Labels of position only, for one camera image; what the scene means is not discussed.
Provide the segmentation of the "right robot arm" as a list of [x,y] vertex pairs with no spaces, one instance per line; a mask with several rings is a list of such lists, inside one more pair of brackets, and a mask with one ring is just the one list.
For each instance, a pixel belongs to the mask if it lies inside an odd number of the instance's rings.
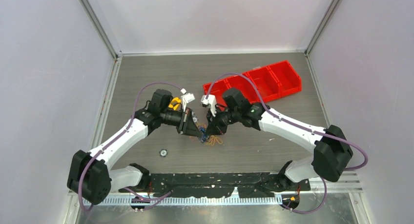
[[216,102],[214,95],[203,95],[201,105],[209,107],[205,134],[223,135],[231,124],[241,123],[248,128],[281,136],[309,151],[312,155],[298,161],[288,161],[275,176],[275,183],[293,189],[299,182],[320,177],[337,182],[346,169],[353,151],[345,144],[342,130],[305,124],[285,116],[261,102],[250,103],[237,88],[226,90],[225,105]]

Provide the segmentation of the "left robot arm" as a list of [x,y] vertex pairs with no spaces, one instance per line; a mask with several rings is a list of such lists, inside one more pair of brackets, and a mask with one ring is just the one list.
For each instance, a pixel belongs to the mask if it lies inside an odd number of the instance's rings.
[[193,120],[192,109],[187,107],[195,99],[194,95],[184,93],[180,97],[180,110],[169,106],[172,99],[171,92],[157,89],[146,106],[135,110],[126,125],[115,135],[88,152],[76,152],[72,158],[67,187],[92,205],[101,203],[110,192],[120,189],[146,191],[151,182],[149,171],[136,163],[113,169],[118,159],[162,124],[174,126],[180,135],[202,136]]

